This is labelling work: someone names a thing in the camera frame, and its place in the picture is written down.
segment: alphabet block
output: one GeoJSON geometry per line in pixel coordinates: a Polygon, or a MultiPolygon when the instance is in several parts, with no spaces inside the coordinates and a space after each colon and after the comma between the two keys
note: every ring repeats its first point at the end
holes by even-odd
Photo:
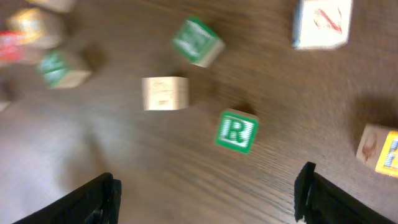
{"type": "Polygon", "coordinates": [[[301,0],[294,19],[296,49],[334,49],[348,42],[352,0],[301,0]]]}
{"type": "Polygon", "coordinates": [[[224,42],[202,21],[187,19],[173,39],[174,47],[192,64],[208,67],[225,48],[224,42]]]}
{"type": "Polygon", "coordinates": [[[76,87],[92,73],[79,56],[64,50],[47,52],[37,68],[49,88],[76,87]]]}
{"type": "Polygon", "coordinates": [[[8,20],[10,30],[22,36],[20,44],[51,49],[61,44],[65,28],[60,18],[40,9],[22,9],[8,20]]]}
{"type": "Polygon", "coordinates": [[[216,145],[249,154],[258,126],[257,116],[228,109],[221,114],[216,145]]]}
{"type": "Polygon", "coordinates": [[[28,2],[55,12],[70,12],[76,0],[27,0],[28,2]]]}
{"type": "Polygon", "coordinates": [[[356,158],[378,173],[398,177],[398,130],[367,124],[356,158]]]}
{"type": "Polygon", "coordinates": [[[143,78],[142,90],[145,110],[179,110],[188,106],[187,78],[143,78]]]}
{"type": "Polygon", "coordinates": [[[44,50],[21,45],[22,36],[13,32],[0,32],[0,62],[37,64],[44,56],[44,50]]]}

